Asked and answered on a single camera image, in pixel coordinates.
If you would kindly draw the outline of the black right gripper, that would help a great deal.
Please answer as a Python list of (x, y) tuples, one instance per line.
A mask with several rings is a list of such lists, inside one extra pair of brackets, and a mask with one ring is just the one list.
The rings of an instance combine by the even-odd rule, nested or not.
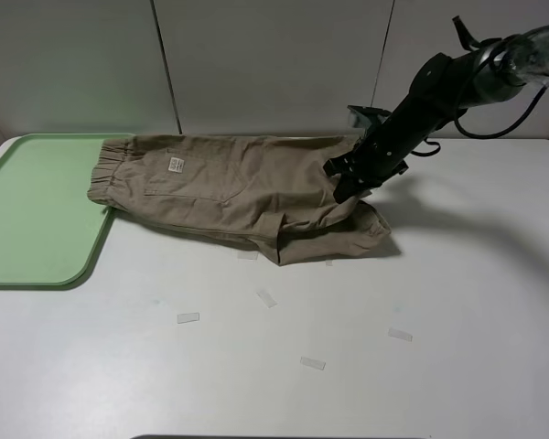
[(404, 155), (399, 149), (373, 141), (358, 141), (353, 148), (330, 158), (324, 164), (328, 177), (339, 177), (333, 197), (338, 204), (350, 198), (361, 198), (370, 188), (380, 187), (388, 179), (407, 171)]

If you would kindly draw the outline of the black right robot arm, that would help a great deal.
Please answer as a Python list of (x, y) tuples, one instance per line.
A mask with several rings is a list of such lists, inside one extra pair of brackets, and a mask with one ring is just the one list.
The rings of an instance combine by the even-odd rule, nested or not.
[(333, 193), (338, 203), (404, 173), (408, 168), (405, 158), (419, 155), (417, 146), (449, 123), (467, 138), (479, 140), (480, 134), (460, 123), (468, 109), (509, 101), (527, 84), (540, 83), (540, 90), (517, 121), (489, 134), (493, 140), (521, 126), (543, 98), (549, 88), (549, 25), (478, 41), (459, 17), (453, 23), (465, 55), (434, 55), (416, 73), (407, 95), (393, 111), (349, 107), (356, 127), (364, 133), (348, 153), (323, 165), (328, 177), (339, 179)]

